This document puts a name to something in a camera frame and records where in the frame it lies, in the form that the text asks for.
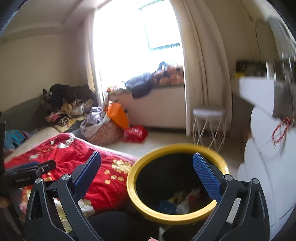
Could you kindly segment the yellow rimmed black trash bin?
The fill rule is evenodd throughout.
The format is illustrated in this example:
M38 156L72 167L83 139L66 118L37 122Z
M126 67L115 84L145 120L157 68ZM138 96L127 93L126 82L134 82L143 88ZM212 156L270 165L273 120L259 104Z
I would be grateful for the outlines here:
M193 167L193 156L200 153L223 174L229 169L223 157L212 149L194 144L172 144L155 149L132 166L126 188L136 210L148 220L163 225L188 225L207 218L217 205L206 193ZM178 191L200 188L202 201L195 212L165 214L156 210L162 201Z

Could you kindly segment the red floral bed blanket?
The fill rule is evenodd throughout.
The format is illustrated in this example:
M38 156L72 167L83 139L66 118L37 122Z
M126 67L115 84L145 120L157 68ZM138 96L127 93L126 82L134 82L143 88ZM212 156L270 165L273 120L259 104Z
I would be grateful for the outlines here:
M133 159L59 134L1 163L1 196L11 200L25 240L135 240L125 211Z

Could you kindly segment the floral fabric laundry basket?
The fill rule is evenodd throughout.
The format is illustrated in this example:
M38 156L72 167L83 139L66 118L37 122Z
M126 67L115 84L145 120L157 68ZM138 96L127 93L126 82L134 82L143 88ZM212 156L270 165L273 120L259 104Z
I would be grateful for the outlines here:
M86 140L94 145L107 146L117 143L122 139L123 130L112 120L105 123L91 137Z

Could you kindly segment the grey lavender garment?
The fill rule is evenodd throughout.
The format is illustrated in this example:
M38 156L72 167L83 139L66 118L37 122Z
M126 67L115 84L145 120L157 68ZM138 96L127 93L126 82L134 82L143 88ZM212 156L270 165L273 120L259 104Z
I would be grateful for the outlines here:
M107 116L103 108L95 106L81 123L80 132L86 138L91 137L109 121L110 118Z

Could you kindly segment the red plastic bag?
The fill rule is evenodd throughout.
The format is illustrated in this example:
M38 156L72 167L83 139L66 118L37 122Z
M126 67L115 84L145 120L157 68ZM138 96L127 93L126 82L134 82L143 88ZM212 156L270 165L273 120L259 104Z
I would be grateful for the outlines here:
M123 132L123 142L143 143L148 136L148 131L143 126L131 126Z

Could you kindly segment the orange paper bag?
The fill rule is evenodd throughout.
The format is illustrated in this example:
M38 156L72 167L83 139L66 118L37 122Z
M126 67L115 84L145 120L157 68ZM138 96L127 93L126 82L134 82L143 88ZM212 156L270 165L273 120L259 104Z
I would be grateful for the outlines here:
M117 102L109 103L107 116L123 130L126 130L130 127L130 122L124 108Z

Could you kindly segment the pile of clothes on bed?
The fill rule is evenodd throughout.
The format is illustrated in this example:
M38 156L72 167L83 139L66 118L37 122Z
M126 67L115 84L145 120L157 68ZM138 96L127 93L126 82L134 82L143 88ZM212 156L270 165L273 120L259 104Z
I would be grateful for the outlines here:
M45 120L58 132L72 132L97 106L95 94L83 86L54 84L49 90L43 89L42 105L46 112Z

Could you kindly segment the cream window curtain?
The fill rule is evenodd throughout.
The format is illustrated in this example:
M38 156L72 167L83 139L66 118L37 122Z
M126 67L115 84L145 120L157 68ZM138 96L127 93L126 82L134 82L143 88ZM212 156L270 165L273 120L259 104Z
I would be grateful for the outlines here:
M230 73L223 40L205 1L171 1L184 55L186 135L193 130L193 109L221 107L232 118Z

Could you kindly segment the clothes on window sill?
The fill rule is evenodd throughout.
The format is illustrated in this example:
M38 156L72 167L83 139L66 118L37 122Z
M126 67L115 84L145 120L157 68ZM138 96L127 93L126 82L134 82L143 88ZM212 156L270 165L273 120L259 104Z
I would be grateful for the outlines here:
M181 65L170 65L161 62L154 73L144 73L122 82L121 85L107 89L108 97L131 94L133 99L148 95L155 88L184 86L184 68Z

